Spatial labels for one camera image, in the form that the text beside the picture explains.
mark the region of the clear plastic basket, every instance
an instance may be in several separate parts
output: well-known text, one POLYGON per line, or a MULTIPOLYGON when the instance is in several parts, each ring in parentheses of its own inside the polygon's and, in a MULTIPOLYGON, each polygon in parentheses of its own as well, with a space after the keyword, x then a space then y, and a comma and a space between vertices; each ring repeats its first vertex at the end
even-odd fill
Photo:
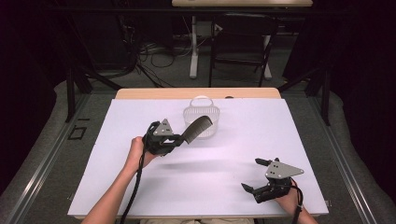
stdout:
POLYGON ((205 131, 203 131, 200 135, 198 135, 197 139, 208 138, 215 134, 216 130, 218 129, 220 110, 213 104, 212 99, 210 99, 209 97, 203 95, 196 96, 190 101, 190 106, 184 109, 183 116, 186 127, 189 127, 189 125, 192 124, 193 121, 203 115, 207 115, 208 117, 210 117, 213 124, 205 131))

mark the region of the plastic basket handle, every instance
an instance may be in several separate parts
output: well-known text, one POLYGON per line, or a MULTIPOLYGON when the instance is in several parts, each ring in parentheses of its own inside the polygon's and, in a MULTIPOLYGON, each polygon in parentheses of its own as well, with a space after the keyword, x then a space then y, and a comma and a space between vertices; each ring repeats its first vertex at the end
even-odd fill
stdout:
POLYGON ((190 106, 195 106, 195 107, 199 107, 196 105, 193 105, 192 102, 196 101, 196 100, 209 100, 210 101, 210 105, 209 106, 213 106, 213 100, 210 99, 207 96, 204 95, 199 95, 199 96, 195 96, 191 101, 190 101, 190 106))

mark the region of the black comb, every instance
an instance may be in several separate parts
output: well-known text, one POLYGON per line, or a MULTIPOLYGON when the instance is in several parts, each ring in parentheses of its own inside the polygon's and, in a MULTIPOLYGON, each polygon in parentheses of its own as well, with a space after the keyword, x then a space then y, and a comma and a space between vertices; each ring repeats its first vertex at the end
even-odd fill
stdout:
POLYGON ((198 135, 204 132, 207 128, 212 126, 212 120, 208 116, 201 116, 196 119, 190 126, 184 131, 184 133, 180 136, 182 137, 188 144, 192 142, 198 135))

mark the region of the wooden table edge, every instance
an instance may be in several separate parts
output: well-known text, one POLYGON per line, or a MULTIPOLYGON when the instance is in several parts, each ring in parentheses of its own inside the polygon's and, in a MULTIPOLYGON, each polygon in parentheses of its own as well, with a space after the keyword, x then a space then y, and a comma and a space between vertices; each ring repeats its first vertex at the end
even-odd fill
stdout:
POLYGON ((134 88, 120 89, 115 99, 192 99, 198 95, 212 99, 226 97, 281 99, 277 88, 134 88))

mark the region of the electrical cable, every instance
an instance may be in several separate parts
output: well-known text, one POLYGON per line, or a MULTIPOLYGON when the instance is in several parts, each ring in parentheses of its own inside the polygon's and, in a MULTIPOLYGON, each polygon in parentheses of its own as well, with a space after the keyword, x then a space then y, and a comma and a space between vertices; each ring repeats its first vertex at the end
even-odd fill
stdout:
POLYGON ((156 55, 156 54, 151 54, 151 58, 150 58, 150 62, 151 62, 151 64, 154 66, 154 67, 157 67, 157 68, 165 68, 165 67, 169 67, 169 66, 171 66, 173 63, 174 63, 174 61, 175 61, 175 59, 176 59, 176 57, 183 57, 183 56, 186 56, 186 55, 188 55, 190 52, 191 52, 191 49, 192 49, 192 37, 190 36, 190 28, 189 28, 189 26, 188 26, 188 24, 186 23, 186 19, 184 18, 184 17, 182 17, 182 19, 183 19, 183 22, 184 22, 184 24, 185 24, 185 26, 186 26, 186 29, 187 29, 187 31, 188 31, 188 37, 189 37, 189 39, 190 39, 190 47, 189 47, 189 51, 187 51, 187 53, 184 53, 184 54, 182 54, 182 55, 180 55, 183 51, 185 51, 185 49, 187 48, 187 45, 182 49, 182 51, 181 52, 179 52, 179 53, 174 53, 174 52, 171 52, 171 56, 172 56, 172 62, 170 62, 169 64, 166 64, 166 65, 162 65, 162 66, 159 66, 159 65, 156 65, 155 63, 154 63, 154 56, 156 55))
POLYGON ((140 71, 146 75, 146 77, 152 82, 152 84, 154 84, 155 87, 159 88, 163 88, 163 85, 161 83, 157 83, 154 79, 152 79, 152 77, 150 77, 150 75, 146 72, 146 69, 141 65, 141 64, 137 64, 136 65, 140 71))
MULTIPOLYGON (((60 6, 58 0, 55 0, 54 2, 55 2, 58 6, 60 6)), ((88 46, 85 44, 85 41, 82 39, 81 35, 79 34, 79 31, 77 30, 77 27, 76 27, 76 26, 74 25, 74 23, 72 22, 72 19, 69 18, 69 17, 65 17, 65 19, 66 19, 66 21, 67 21, 67 23, 68 23, 70 29, 72 30, 73 34, 74 34, 75 37, 79 40, 79 43, 80 43, 80 44, 83 46, 83 48, 86 50, 86 52, 87 52, 87 54, 89 55, 89 57, 90 57, 90 59, 92 60, 92 62, 95 63, 96 66, 99 66, 101 69, 103 69, 103 68, 100 66, 99 62, 97 62, 97 61, 94 59, 94 57, 93 57, 91 51, 89 50, 88 46)), ((132 71, 134 71, 135 59, 136 59, 136 57, 135 57, 135 54, 134 54, 134 51, 135 51, 134 46, 131 45, 132 42, 133 42, 133 41, 130 41, 130 43, 128 43, 128 45, 130 46, 130 47, 128 48, 128 50, 131 51, 131 52, 129 52, 128 65, 127 65, 122 71, 120 71, 120 72, 118 72, 118 73, 116 73, 116 74, 107 75, 107 76, 106 76, 106 75, 101 75, 101 76, 106 77, 106 78, 108 78, 108 79, 111 79, 111 78, 115 78, 115 77, 123 77, 123 76, 125 76, 125 75, 128 75, 128 74, 131 73, 132 71)))
POLYGON ((149 76, 149 75, 152 75, 153 77, 155 77, 158 81, 159 81, 159 83, 158 83, 158 85, 160 86, 160 87, 163 87, 163 82, 165 82, 164 80, 162 80, 161 78, 159 78, 156 74, 155 74, 155 72, 154 71, 152 71, 150 68, 148 68, 147 66, 145 66, 145 65, 143 65, 143 64, 140 64, 141 65, 141 67, 139 67, 140 68, 140 70, 142 70, 142 72, 146 75, 146 76, 149 76))
MULTIPOLYGON (((151 128, 148 127, 148 130, 146 131, 146 135, 149 134, 149 130, 151 128)), ((146 156, 146 152, 148 151, 148 149, 146 148, 147 146, 147 138, 145 138, 145 142, 143 143, 143 151, 142 151, 142 155, 140 156, 140 161, 139 161, 139 167, 137 169, 136 172, 136 182, 134 183, 134 191, 132 193, 131 199, 128 202, 128 205, 125 208, 124 213, 122 214, 121 217, 121 221, 120 224, 123 224, 125 222, 126 216, 128 215, 129 210, 131 209, 132 203, 134 202, 134 198, 136 196, 137 190, 139 189, 139 184, 140 184, 140 179, 143 173, 143 166, 144 166, 144 162, 145 162, 145 156, 146 156)))
POLYGON ((166 64, 166 65, 158 65, 158 64, 156 64, 156 63, 154 62, 154 56, 157 55, 157 54, 156 54, 156 53, 149 54, 149 50, 155 50, 155 49, 165 49, 165 48, 146 49, 146 55, 148 55, 148 56, 150 55, 150 56, 151 56, 151 57, 150 57, 150 63, 151 63, 154 67, 157 67, 157 68, 165 68, 165 67, 171 66, 171 65, 175 62, 176 57, 183 57, 183 56, 188 55, 188 54, 190 53, 190 51, 191 51, 191 45, 190 45, 190 47, 189 47, 189 51, 187 51, 187 53, 184 53, 184 54, 182 54, 182 53, 187 49, 187 43, 186 43, 186 45, 184 46, 184 48, 172 48, 172 51, 169 53, 169 55, 172 57, 172 61, 171 61, 169 64, 166 64))
POLYGON ((294 181, 293 178, 291 178, 291 181, 295 184, 295 186, 294 185, 291 185, 291 186, 276 185, 276 186, 281 187, 281 188, 290 188, 290 189, 297 190, 297 206, 294 211, 293 220, 291 222, 291 224, 297 224, 298 217, 299 217, 300 213, 303 211, 304 195, 303 195, 303 191, 300 188, 298 188, 297 183, 294 181))
MULTIPOLYGON (((140 55, 146 55, 146 56, 154 55, 154 53, 149 54, 149 51, 151 51, 151 50, 156 50, 156 49, 165 49, 165 48, 164 48, 164 47, 158 47, 158 48, 157 48, 157 44, 155 44, 155 43, 150 43, 150 44, 147 44, 146 46, 144 46, 144 47, 140 50, 140 55)), ((187 54, 181 54, 181 53, 183 53, 183 51, 185 51, 185 50, 187 49, 187 44, 186 44, 186 46, 183 47, 183 48, 175 47, 175 48, 173 48, 173 49, 181 49, 180 52, 176 53, 176 56, 177 56, 177 57, 186 56, 186 55, 191 51, 191 48, 189 48, 189 51, 187 52, 187 54)))

